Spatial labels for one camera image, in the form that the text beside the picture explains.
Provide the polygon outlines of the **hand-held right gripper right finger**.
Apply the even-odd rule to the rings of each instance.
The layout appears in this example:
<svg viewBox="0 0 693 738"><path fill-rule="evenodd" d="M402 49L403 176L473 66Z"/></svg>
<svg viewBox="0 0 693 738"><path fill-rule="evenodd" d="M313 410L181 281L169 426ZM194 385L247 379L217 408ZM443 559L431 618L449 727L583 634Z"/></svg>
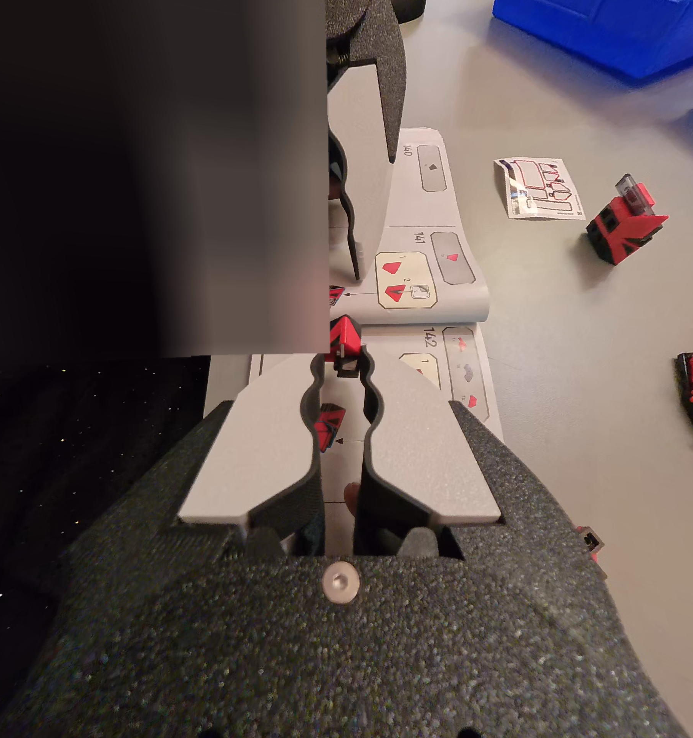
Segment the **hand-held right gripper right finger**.
<svg viewBox="0 0 693 738"><path fill-rule="evenodd" d="M379 528L490 524L501 517L453 409L395 356L363 346L364 438L358 521Z"/></svg>

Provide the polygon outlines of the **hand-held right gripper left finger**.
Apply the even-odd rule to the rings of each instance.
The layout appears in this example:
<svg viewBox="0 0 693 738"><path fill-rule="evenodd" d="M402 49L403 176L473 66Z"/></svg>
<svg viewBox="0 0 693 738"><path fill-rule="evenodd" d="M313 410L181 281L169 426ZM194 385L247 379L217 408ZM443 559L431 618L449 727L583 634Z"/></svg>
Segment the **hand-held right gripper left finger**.
<svg viewBox="0 0 693 738"><path fill-rule="evenodd" d="M240 392L178 511L186 523L270 528L280 540L323 513L315 422L322 354L295 354Z"/></svg>

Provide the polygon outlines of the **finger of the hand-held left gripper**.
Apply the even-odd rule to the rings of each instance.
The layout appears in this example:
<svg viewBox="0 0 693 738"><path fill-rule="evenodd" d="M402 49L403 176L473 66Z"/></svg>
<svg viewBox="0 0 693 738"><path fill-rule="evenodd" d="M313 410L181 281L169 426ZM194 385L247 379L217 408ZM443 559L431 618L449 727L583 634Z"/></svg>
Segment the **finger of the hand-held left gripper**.
<svg viewBox="0 0 693 738"><path fill-rule="evenodd" d="M341 200L355 280L370 270L383 235L393 164L374 63L348 67L328 93L330 133L342 154Z"/></svg>

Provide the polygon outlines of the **small red black lego subassembly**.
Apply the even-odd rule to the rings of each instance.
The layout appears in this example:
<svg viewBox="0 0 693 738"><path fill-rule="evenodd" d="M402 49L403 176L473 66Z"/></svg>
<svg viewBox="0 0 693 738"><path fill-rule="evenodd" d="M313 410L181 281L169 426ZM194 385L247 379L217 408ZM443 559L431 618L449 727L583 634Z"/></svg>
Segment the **small red black lego subassembly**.
<svg viewBox="0 0 693 738"><path fill-rule="evenodd" d="M330 322L330 350L324 361L333 363L340 378L360 376L361 326L345 314Z"/></svg>

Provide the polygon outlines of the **red lego subassembly with clear piece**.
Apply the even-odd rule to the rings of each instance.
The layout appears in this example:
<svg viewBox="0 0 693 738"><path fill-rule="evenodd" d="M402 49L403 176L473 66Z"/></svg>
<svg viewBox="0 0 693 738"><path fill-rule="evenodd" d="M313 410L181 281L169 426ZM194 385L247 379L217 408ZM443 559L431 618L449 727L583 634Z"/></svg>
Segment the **red lego subassembly with clear piece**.
<svg viewBox="0 0 693 738"><path fill-rule="evenodd" d="M597 256L613 266L649 243L668 219L667 215L655 215L653 197L629 173L616 188L617 197L586 227Z"/></svg>

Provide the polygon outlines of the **lego instruction booklet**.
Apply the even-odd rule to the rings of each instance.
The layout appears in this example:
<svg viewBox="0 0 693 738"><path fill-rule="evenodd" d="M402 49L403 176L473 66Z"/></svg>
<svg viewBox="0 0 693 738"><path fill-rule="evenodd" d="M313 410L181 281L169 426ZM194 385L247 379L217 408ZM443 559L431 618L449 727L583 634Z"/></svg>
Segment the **lego instruction booklet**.
<svg viewBox="0 0 693 738"><path fill-rule="evenodd" d="M331 318L345 314L361 326L363 346L379 348L430 379L448 402L499 432L497 403L480 323L489 293L462 229L447 152L439 132L400 132L386 226L361 283L348 274L346 217L330 206ZM249 384L288 354L254 355ZM363 469L370 422L360 376L340 378L324 363L322 409L315 422L321 446L325 552L349 555L354 517L343 488Z"/></svg>

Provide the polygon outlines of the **lego sticker sheet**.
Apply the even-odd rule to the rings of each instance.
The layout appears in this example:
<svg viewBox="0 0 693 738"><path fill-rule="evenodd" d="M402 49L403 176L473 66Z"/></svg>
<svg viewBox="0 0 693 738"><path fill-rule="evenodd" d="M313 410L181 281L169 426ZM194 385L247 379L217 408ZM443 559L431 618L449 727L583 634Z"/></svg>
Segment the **lego sticker sheet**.
<svg viewBox="0 0 693 738"><path fill-rule="evenodd" d="M509 156L494 160L493 172L509 219L585 219L580 196L562 159Z"/></svg>

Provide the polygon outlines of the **blue plastic storage bin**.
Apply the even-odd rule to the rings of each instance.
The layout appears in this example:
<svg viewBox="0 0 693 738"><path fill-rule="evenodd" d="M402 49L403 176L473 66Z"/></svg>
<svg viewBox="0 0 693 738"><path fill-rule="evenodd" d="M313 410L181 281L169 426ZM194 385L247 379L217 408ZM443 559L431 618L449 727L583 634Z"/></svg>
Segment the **blue plastic storage bin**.
<svg viewBox="0 0 693 738"><path fill-rule="evenodd" d="M635 79L693 59L693 1L495 1L492 13Z"/></svg>

